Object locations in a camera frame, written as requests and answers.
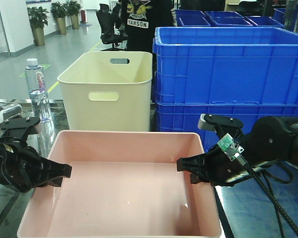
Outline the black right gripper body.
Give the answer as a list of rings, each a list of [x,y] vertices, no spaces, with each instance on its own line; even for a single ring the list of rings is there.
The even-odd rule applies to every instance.
[[[242,142],[241,146],[244,149],[242,156],[257,173],[278,163],[277,159],[265,161],[264,157],[259,155],[259,148],[250,141]],[[201,182],[209,182],[215,186],[234,186],[252,178],[238,161],[231,161],[218,146],[205,154],[203,165],[205,171]]]

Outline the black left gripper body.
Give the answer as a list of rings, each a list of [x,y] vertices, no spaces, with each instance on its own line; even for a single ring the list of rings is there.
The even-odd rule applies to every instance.
[[[28,192],[49,184],[43,177],[44,162],[31,146],[13,147],[0,142],[0,184],[18,192]]]

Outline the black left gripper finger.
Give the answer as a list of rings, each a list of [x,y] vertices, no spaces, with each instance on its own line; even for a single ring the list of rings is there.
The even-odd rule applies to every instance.
[[[70,178],[72,166],[60,164],[52,160],[41,158],[42,169],[41,177],[43,178]]]
[[[53,186],[53,187],[61,187],[63,182],[63,178],[62,177],[56,177],[56,178],[44,178],[42,180],[42,184],[41,187],[45,187],[45,186]]]

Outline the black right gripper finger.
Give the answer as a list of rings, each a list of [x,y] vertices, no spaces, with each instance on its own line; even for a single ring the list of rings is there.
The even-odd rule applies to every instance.
[[[190,174],[190,183],[198,184],[198,183],[210,183],[210,180],[204,175]]]
[[[210,159],[210,151],[192,157],[182,157],[176,161],[176,169],[178,172],[187,171],[193,174],[207,174],[211,171]]]

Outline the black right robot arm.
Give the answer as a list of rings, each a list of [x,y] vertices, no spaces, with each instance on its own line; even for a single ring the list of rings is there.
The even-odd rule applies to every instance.
[[[198,127],[215,132],[220,141],[230,135],[234,146],[242,147],[242,157],[256,174],[280,161],[298,169],[298,117],[261,117],[249,133],[244,133],[243,122],[239,119],[201,114]],[[229,158],[218,145],[206,153],[178,159],[176,168],[179,172],[189,172],[192,184],[207,182],[213,186],[234,186],[252,177],[240,162]]]

